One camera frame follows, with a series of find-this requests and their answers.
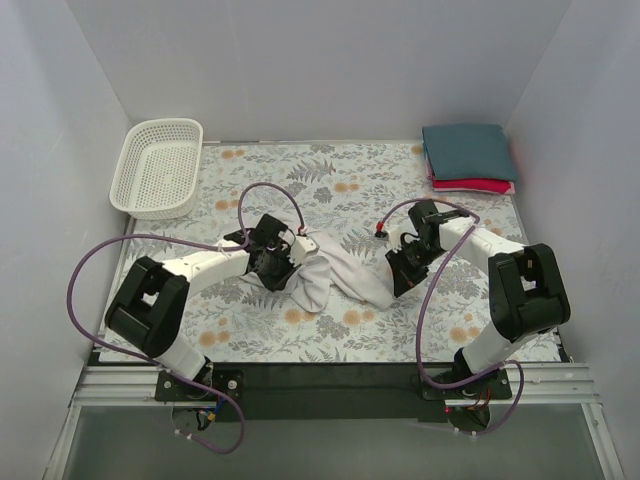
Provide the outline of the white t shirt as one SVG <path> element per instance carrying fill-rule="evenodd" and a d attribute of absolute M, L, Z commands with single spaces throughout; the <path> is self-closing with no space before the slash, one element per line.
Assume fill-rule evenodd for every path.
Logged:
<path fill-rule="evenodd" d="M 319 245 L 319 251 L 300 266 L 285 286 L 285 292 L 299 307 L 310 313 L 321 312 L 329 303 L 332 286 L 377 309 L 391 306 L 394 296 L 389 287 L 358 258 L 325 232 L 309 229 L 307 235 Z"/>

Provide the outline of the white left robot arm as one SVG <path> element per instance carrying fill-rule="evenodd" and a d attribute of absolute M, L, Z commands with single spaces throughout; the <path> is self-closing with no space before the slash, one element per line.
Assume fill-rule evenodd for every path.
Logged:
<path fill-rule="evenodd" d="M 179 375 L 178 387 L 193 400 L 213 386 L 207 358 L 181 333 L 187 301 L 229 278 L 258 276 L 270 291 L 282 290 L 297 270 L 298 243 L 284 239 L 285 223 L 265 214 L 247 232 L 227 234 L 214 251 L 173 260 L 139 258 L 130 267 L 105 316 L 106 326 L 138 351 Z"/>

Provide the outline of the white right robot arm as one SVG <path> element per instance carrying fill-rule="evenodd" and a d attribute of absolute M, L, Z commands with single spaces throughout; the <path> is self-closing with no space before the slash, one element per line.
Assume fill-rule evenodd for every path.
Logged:
<path fill-rule="evenodd" d="M 406 201 L 412 231 L 376 225 L 375 235 L 388 240 L 386 260 L 393 294 L 400 297 L 429 279 L 434 293 L 447 263 L 458 256 L 488 278 L 490 322 L 459 349 L 446 382 L 429 376 L 416 361 L 421 380 L 438 390 L 475 397 L 489 375 L 509 364 L 526 343 L 566 323 L 571 308 L 553 250 L 546 244 L 525 245 L 505 239 L 481 225 L 470 210 L 442 200 Z"/>

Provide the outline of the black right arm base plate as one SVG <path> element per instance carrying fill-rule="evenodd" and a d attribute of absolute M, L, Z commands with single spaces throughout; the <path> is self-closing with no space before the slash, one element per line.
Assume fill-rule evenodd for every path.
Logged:
<path fill-rule="evenodd" d="M 508 400 L 512 397 L 513 391 L 507 373 L 504 370 L 494 370 L 471 382 L 468 378 L 463 379 L 456 371 L 453 364 L 443 368 L 428 368 L 426 373 L 431 380 L 438 384 L 449 385 L 463 382 L 457 388 L 435 388 L 424 379 L 420 380 L 419 392 L 425 400 Z"/>

